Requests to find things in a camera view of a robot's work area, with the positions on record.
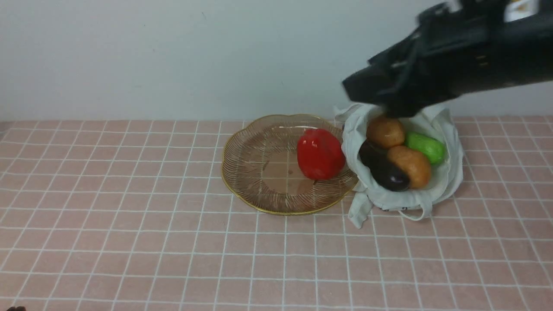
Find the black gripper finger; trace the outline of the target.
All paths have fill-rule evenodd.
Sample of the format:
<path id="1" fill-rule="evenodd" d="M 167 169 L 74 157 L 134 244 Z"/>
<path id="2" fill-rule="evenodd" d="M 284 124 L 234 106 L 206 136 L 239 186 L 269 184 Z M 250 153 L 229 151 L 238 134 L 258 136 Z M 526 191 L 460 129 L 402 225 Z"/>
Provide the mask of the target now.
<path id="1" fill-rule="evenodd" d="M 419 103 L 386 103 L 382 105 L 387 118 L 411 118 L 426 108 Z"/>

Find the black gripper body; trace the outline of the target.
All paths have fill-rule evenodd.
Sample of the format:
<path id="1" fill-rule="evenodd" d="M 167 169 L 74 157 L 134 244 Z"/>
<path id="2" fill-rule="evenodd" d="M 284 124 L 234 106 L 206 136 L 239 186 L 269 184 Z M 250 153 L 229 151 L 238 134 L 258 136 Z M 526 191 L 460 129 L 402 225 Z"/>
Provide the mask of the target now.
<path id="1" fill-rule="evenodd" d="M 386 103 L 426 107 L 458 97 L 454 75 L 462 57 L 488 41 L 486 18 L 462 13 L 421 13 L 406 38 L 368 60 L 368 66 L 343 82 L 348 98 L 382 109 Z"/>

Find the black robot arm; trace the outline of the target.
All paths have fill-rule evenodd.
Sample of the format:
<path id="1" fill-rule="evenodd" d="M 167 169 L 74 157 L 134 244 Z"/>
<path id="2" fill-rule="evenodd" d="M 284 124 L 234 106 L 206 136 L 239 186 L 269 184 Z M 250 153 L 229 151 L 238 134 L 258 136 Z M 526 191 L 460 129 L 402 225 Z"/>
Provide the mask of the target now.
<path id="1" fill-rule="evenodd" d="M 348 98 L 404 118 L 465 94 L 552 80 L 550 0 L 459 4 L 422 11 L 406 38 L 342 81 Z"/>

